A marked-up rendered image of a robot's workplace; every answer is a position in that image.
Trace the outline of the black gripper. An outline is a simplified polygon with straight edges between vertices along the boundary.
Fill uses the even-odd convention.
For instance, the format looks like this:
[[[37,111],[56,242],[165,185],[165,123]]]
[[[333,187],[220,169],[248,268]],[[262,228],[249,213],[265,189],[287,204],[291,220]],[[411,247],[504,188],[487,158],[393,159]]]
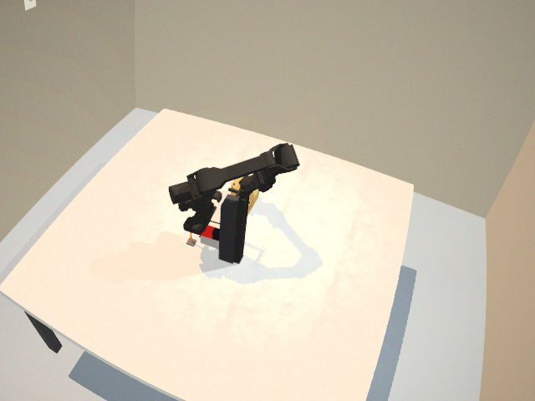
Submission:
[[[206,226],[211,221],[214,213],[217,210],[217,206],[214,206],[214,203],[211,202],[212,199],[217,200],[218,203],[222,201],[222,193],[217,190],[217,192],[205,200],[192,200],[195,203],[195,208],[192,209],[196,214],[194,216],[188,216],[183,223],[183,230],[191,232],[196,235],[201,235],[202,232],[205,232]]]

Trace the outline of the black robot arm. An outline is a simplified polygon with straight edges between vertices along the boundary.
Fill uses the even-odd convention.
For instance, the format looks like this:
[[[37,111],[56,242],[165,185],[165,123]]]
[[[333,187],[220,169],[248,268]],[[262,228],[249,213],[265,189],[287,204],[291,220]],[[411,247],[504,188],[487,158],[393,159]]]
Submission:
[[[222,169],[206,167],[191,173],[186,177],[188,181],[169,186],[171,203],[178,204],[180,212],[196,209],[195,203],[191,201],[192,198],[194,201],[205,200],[228,181],[241,177],[238,183],[239,185],[243,183],[244,191],[250,192],[250,195],[257,189],[264,193],[276,183],[278,174],[294,171],[299,166],[300,162],[293,144],[278,144],[267,152]]]

